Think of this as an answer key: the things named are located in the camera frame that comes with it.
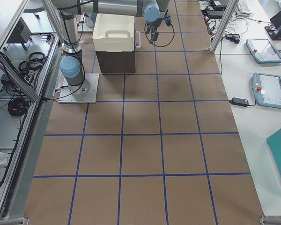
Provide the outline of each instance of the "black box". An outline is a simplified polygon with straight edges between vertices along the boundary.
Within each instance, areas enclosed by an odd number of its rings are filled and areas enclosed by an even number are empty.
[[[215,11],[224,11],[229,3],[229,0],[210,0],[209,3]]]
[[[135,51],[133,52],[99,52],[96,51],[101,73],[134,74]]]

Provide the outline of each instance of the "white table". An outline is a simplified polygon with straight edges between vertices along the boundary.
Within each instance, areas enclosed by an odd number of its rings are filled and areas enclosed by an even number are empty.
[[[258,0],[247,0],[246,2],[249,9],[253,13],[252,19],[270,22],[268,16],[264,12]],[[224,39],[222,41],[222,54],[250,54],[248,48],[245,45],[247,39],[250,38],[270,39],[264,28],[265,26],[267,26],[267,23],[256,22],[249,19],[242,19],[242,20],[238,20],[238,19],[240,19],[240,17],[238,17],[236,21],[229,23],[226,30],[231,33],[240,34],[240,43],[235,44],[233,42]],[[281,41],[272,41],[272,42],[278,50],[281,50]],[[215,54],[220,53],[220,47],[221,47],[221,43],[219,43],[219,45],[217,46]]]
[[[258,0],[247,0],[253,19],[269,21]],[[246,30],[245,21],[237,22],[236,32]],[[245,98],[254,104],[251,78],[254,72],[281,75],[281,64],[258,64],[249,53],[245,41],[248,38],[269,38],[266,23],[249,22],[249,31],[241,35],[236,45],[227,40],[222,42],[222,79],[228,95]],[[281,50],[281,41],[274,45]],[[220,44],[215,52],[220,68]],[[281,128],[281,109],[231,105],[250,171],[254,180],[261,207],[266,216],[281,216],[281,180],[266,138]]]

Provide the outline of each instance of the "floor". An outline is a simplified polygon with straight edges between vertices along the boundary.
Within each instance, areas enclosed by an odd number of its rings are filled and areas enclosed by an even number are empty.
[[[133,75],[100,75],[96,104],[54,102],[24,216],[32,225],[257,225],[263,215],[197,2],[175,38],[141,34]],[[136,18],[143,31],[144,20]],[[172,33],[161,26],[157,44]],[[87,73],[100,73],[90,34]]]

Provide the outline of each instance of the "cooler handle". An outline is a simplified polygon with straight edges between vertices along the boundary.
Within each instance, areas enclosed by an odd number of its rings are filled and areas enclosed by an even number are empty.
[[[107,30],[105,36],[108,37],[109,34],[126,34],[130,38],[130,32],[128,30]]]
[[[139,49],[139,48],[141,47],[141,33],[140,33],[139,31],[136,31],[136,32],[135,32],[135,35],[136,35],[136,36],[137,36],[137,35],[139,36],[139,41],[138,41],[138,44],[139,44],[139,45],[136,45],[136,46],[135,46],[136,49]]]

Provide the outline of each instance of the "power adapter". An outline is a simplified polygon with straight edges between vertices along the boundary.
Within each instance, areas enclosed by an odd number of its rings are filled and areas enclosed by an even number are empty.
[[[242,107],[250,106],[249,101],[247,99],[242,99],[242,98],[233,97],[231,100],[229,100],[229,102],[232,105],[239,105],[239,106],[242,106]]]
[[[6,85],[6,84],[9,84],[9,77],[6,75],[6,74],[2,74],[2,77],[0,79],[0,82],[3,84],[3,85]]]

